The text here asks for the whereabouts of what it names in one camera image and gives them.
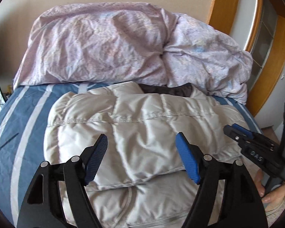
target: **metal rivet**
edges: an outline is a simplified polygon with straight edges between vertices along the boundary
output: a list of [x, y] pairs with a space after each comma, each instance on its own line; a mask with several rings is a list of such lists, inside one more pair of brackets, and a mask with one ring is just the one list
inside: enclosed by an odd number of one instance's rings
[[72, 162], [77, 162], [79, 160], [79, 156], [74, 156], [71, 158]]
[[212, 159], [212, 156], [211, 155], [204, 155], [204, 160], [207, 160], [207, 161], [210, 161]]
[[40, 164], [40, 166], [41, 166], [41, 167], [46, 167], [48, 164], [49, 164], [49, 163], [48, 163], [47, 161], [43, 161], [43, 162]]
[[238, 159], [238, 160], [236, 160], [236, 165], [237, 165], [237, 166], [242, 166], [242, 165], [243, 165], [243, 162]]

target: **white wall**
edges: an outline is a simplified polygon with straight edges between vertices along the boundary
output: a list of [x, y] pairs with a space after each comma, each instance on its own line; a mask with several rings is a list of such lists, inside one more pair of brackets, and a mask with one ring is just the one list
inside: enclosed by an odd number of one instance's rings
[[281, 124], [274, 130], [274, 133], [276, 134], [279, 141], [281, 141], [282, 138], [283, 128], [284, 128], [284, 123], [281, 122]]
[[274, 87], [271, 95], [263, 105], [255, 120], [261, 128], [273, 125], [273, 129], [280, 134], [281, 128], [277, 129], [283, 122], [285, 103], [285, 65], [279, 81]]
[[246, 49], [257, 10], [257, 0], [239, 0], [230, 36]]

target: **wrinkled fabric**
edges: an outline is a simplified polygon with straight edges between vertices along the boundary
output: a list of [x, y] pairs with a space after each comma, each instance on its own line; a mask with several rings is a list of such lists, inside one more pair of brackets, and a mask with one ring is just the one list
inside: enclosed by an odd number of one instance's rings
[[[108, 137], [108, 149], [87, 195], [103, 227], [170, 227], [184, 222], [198, 186], [189, 179], [175, 146], [183, 132], [203, 153], [233, 163], [242, 159], [254, 177], [258, 167], [242, 157], [223, 127], [247, 124], [232, 106], [220, 105], [193, 88], [190, 97], [145, 94], [134, 82], [87, 93], [67, 93], [52, 106], [44, 136], [44, 157], [63, 163]], [[220, 181], [210, 219], [216, 222], [224, 182]], [[68, 222], [74, 218], [65, 185], [60, 185]]]
[[252, 57], [228, 35], [149, 3], [56, 6], [32, 27], [14, 79], [19, 85], [191, 82], [244, 104]]

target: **glass panel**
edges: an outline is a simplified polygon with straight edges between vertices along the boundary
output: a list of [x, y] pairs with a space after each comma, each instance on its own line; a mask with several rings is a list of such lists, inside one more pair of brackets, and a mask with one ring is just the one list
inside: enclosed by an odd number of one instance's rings
[[250, 79], [246, 82], [248, 91], [252, 89], [254, 82], [260, 72], [261, 68], [255, 62], [253, 62]]
[[252, 58], [260, 65], [263, 65], [263, 62], [266, 58], [267, 52], [269, 50], [272, 37], [269, 31], [266, 29], [264, 24], [261, 24], [260, 33], [256, 40], [256, 43], [252, 50]]
[[264, 14], [262, 21], [268, 28], [270, 34], [273, 36], [277, 24], [277, 12], [274, 10], [274, 7], [269, 0], [264, 0], [263, 2]]

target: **white stripe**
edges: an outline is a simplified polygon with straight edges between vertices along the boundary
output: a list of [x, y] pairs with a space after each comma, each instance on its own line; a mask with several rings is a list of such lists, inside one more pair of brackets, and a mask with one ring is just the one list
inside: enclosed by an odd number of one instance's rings
[[97, 84], [98, 84], [98, 83], [94, 83], [94, 84], [88, 86], [88, 89], [90, 90], [92, 87], [95, 87]]
[[87, 92], [87, 86], [88, 86], [88, 82], [86, 83], [81, 83], [78, 87], [78, 92], [77, 93], [86, 93]]
[[19, 142], [19, 146], [17, 149], [17, 153], [15, 156], [14, 166], [13, 166], [13, 172], [11, 175], [11, 214], [14, 221], [14, 226], [17, 227], [17, 220], [19, 215], [19, 207], [18, 207], [18, 182], [20, 177], [20, 169], [22, 164], [22, 159], [25, 153], [25, 149], [29, 140], [29, 137], [31, 135], [32, 129], [35, 125], [35, 122], [47, 100], [49, 95], [52, 93], [53, 84], [50, 84], [46, 87], [46, 91], [42, 95], [42, 97], [39, 99], [37, 105], [35, 106], [30, 118], [28, 119], [28, 122], [25, 126], [25, 129], [23, 131], [21, 140]]
[[250, 118], [250, 120], [252, 121], [252, 123], [254, 124], [255, 128], [257, 129], [259, 134], [262, 134], [262, 132], [260, 131], [258, 125], [256, 125], [256, 123], [254, 122], [254, 119], [251, 119], [251, 115], [246, 111], [246, 109], [244, 109], [242, 107], [242, 105], [239, 103], [239, 107], [241, 107], [241, 109], [246, 113], [246, 115]]
[[224, 99], [227, 101], [227, 104], [228, 104], [228, 105], [233, 106], [233, 104], [232, 104], [227, 98], [224, 98]]
[[7, 124], [8, 120], [11, 117], [11, 114], [13, 114], [17, 104], [19, 103], [19, 101], [23, 98], [24, 94], [26, 93], [26, 91], [28, 90], [29, 86], [25, 86], [21, 92], [19, 93], [18, 97], [15, 99], [15, 101], [13, 102], [13, 104], [11, 105], [11, 107], [9, 108], [8, 112], [6, 113], [5, 117], [2, 120], [2, 123], [0, 125], [0, 137], [4, 131], [5, 125]]
[[79, 86], [77, 84], [71, 83], [71, 85], [79, 88]]

